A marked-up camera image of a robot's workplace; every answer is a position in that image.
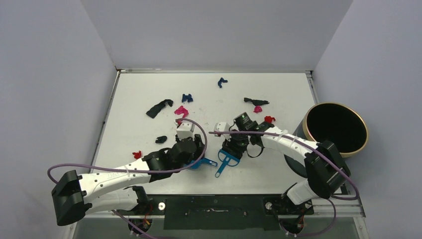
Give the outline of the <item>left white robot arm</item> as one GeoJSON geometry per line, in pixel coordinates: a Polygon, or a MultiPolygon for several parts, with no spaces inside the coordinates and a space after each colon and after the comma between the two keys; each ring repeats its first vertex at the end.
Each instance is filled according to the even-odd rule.
{"type": "Polygon", "coordinates": [[[58,226],[73,224],[87,214],[112,209],[147,211],[141,184],[170,178],[192,167],[205,154],[207,140],[199,134],[181,139],[170,148],[154,151],[117,168],[96,167],[97,173],[70,170],[55,182],[51,196],[58,226]]]}

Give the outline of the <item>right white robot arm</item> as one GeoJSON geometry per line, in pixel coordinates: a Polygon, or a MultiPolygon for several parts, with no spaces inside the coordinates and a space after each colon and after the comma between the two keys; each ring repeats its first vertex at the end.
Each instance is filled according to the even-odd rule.
{"type": "Polygon", "coordinates": [[[214,127],[215,134],[225,138],[225,152],[240,158],[249,144],[272,149],[287,157],[286,163],[303,177],[303,181],[292,185],[282,196],[281,206],[286,213],[295,213],[302,203],[310,199],[331,198],[350,178],[344,159],[328,140],[310,141],[266,121],[258,124],[247,113],[236,117],[233,124],[236,129],[231,129],[226,122],[219,122],[214,127]]]}

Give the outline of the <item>blue hand brush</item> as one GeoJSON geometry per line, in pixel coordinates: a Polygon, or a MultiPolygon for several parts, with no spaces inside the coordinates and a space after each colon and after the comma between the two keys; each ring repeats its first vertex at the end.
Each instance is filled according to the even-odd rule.
{"type": "Polygon", "coordinates": [[[229,154],[224,150],[220,150],[217,154],[218,159],[221,162],[217,172],[215,173],[215,178],[220,177],[226,167],[235,167],[240,163],[240,160],[233,155],[229,154]]]}

